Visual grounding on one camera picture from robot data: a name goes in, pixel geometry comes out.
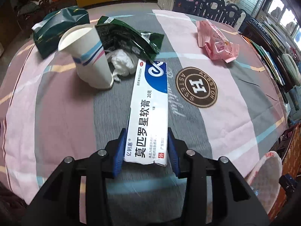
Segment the screw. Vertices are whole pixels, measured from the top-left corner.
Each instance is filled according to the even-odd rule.
[[[220,160],[221,160],[222,163],[228,163],[228,161],[229,161],[229,159],[227,157],[225,157],[225,156],[222,156],[220,158]]]
[[[194,156],[194,155],[195,155],[195,151],[192,150],[192,149],[188,149],[188,150],[186,151],[186,154],[189,155],[189,156]]]
[[[73,158],[71,156],[67,156],[65,159],[64,159],[64,162],[65,163],[71,163],[73,161]]]
[[[104,155],[106,155],[106,150],[105,149],[100,149],[100,150],[98,150],[97,154],[100,155],[100,156],[104,156]]]

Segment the pink plastic bag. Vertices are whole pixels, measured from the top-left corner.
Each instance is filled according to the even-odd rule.
[[[209,58],[223,59],[226,63],[238,57],[239,45],[229,42],[209,20],[197,21],[198,44],[205,47]]]

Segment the green plastic bag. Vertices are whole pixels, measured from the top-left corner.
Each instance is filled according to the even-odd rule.
[[[88,12],[78,6],[63,8],[48,14],[33,27],[33,39],[42,56],[48,57],[58,49],[62,35],[76,25],[89,24]]]
[[[163,34],[137,31],[114,18],[102,16],[95,26],[105,50],[123,49],[141,59],[154,60],[159,54]]]

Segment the brown circle logo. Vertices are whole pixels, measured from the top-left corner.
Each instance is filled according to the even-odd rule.
[[[177,74],[176,87],[187,102],[197,107],[209,107],[216,102],[217,87],[214,80],[198,68],[182,69]]]

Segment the paper cup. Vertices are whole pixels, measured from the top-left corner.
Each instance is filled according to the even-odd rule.
[[[60,39],[58,51],[72,55],[80,79],[98,89],[113,85],[102,42],[94,25],[77,25],[67,30]]]

